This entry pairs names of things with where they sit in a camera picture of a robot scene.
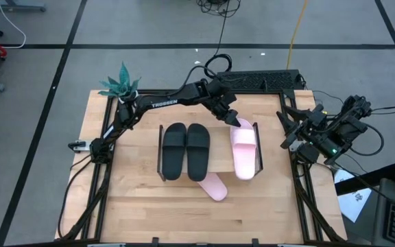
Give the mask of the white paper sheet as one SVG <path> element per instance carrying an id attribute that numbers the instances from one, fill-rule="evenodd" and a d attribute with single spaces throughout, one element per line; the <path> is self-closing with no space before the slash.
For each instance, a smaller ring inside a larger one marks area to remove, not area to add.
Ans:
<path id="1" fill-rule="evenodd" d="M 334 182 L 337 184 L 353 177 L 354 176 L 350 173 L 339 169 L 335 172 Z M 370 194 L 371 190 L 365 188 L 338 196 L 339 207 L 342 214 L 346 216 L 351 222 L 355 223 Z"/>

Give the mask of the pink slide sandal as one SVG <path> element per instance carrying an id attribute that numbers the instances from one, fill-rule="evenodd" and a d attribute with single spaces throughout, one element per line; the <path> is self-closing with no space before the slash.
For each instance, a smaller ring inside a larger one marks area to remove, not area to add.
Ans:
<path id="1" fill-rule="evenodd" d="M 230 127 L 230 142 L 236 177 L 251 180 L 255 175 L 256 135 L 250 122 L 237 119 L 239 127 Z"/>
<path id="2" fill-rule="evenodd" d="M 228 195 L 228 189 L 216 173 L 208 173 L 203 181 L 198 182 L 207 195 L 214 201 L 222 201 Z"/>

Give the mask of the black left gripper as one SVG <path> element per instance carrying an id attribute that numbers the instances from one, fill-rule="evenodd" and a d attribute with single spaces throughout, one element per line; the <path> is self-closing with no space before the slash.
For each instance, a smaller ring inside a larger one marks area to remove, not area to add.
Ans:
<path id="1" fill-rule="evenodd" d="M 230 108 L 230 104 L 237 100 L 232 91 L 212 94 L 212 113 L 216 117 L 225 117 L 224 123 L 230 126 L 241 127 L 237 119 L 238 112 Z"/>

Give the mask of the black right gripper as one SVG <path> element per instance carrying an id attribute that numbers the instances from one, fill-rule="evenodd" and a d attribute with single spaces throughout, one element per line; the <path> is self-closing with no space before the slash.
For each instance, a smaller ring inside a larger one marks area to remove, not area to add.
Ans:
<path id="1" fill-rule="evenodd" d="M 277 111 L 276 115 L 286 137 L 281 148 L 289 149 L 299 161 L 317 161 L 319 151 L 315 144 L 320 142 L 320 133 L 315 129 L 324 120 L 323 109 L 323 105 L 318 104 L 313 110 L 283 106 L 283 113 Z"/>

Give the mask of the black desk edge bar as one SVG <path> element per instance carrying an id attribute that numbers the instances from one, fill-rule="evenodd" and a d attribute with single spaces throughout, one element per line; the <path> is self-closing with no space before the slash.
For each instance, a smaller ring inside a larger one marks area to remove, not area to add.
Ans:
<path id="1" fill-rule="evenodd" d="M 345 195 L 360 189 L 380 185 L 381 179 L 386 178 L 395 182 L 395 163 L 363 175 L 354 175 L 353 178 L 335 184 L 337 195 Z"/>

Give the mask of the black perforated computer box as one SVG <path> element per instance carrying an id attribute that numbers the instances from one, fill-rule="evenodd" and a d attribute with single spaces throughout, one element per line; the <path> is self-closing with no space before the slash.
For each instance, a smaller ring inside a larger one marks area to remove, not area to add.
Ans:
<path id="1" fill-rule="evenodd" d="M 269 71 L 225 71 L 217 74 L 238 91 L 280 91 L 304 89 L 304 78 L 297 69 Z"/>

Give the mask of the black slide sandal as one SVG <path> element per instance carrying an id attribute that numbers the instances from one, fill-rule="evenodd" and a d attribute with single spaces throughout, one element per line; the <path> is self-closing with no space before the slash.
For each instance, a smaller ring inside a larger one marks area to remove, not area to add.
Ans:
<path id="1" fill-rule="evenodd" d="M 201 124 L 191 124 L 187 130 L 186 149 L 187 174 L 192 181 L 201 182 L 206 178 L 210 146 L 208 130 Z"/>
<path id="2" fill-rule="evenodd" d="M 173 123 L 163 137 L 162 174 L 166 180 L 177 180 L 182 173 L 187 128 L 183 123 Z"/>

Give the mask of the green plant in white pot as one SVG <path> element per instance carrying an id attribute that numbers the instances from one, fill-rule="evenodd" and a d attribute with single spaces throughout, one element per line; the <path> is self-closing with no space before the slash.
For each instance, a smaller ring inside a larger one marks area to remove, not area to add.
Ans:
<path id="1" fill-rule="evenodd" d="M 138 96 L 138 85 L 140 78 L 131 81 L 130 73 L 124 63 L 121 63 L 119 70 L 119 80 L 108 77 L 108 81 L 100 81 L 99 83 L 106 90 L 99 91 L 98 94 L 106 97 L 117 98 L 118 102 L 124 104 L 135 100 Z"/>

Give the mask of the wooden shelf with black frame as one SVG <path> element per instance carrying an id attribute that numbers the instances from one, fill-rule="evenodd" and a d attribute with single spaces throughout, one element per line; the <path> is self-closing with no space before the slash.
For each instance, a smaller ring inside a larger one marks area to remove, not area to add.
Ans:
<path id="1" fill-rule="evenodd" d="M 252 126 L 254 128 L 254 134 L 256 138 L 256 159 L 254 164 L 254 175 L 256 176 L 261 171 L 263 171 L 264 167 L 261 152 L 259 125 L 257 122 L 254 122 Z M 234 159 L 230 143 L 230 127 L 207 127 L 207 130 L 211 138 L 207 171 L 209 173 L 235 173 Z M 164 182 L 166 181 L 166 178 L 162 173 L 162 146 L 165 131 L 166 128 L 164 128 L 162 125 L 159 125 L 156 172 Z"/>

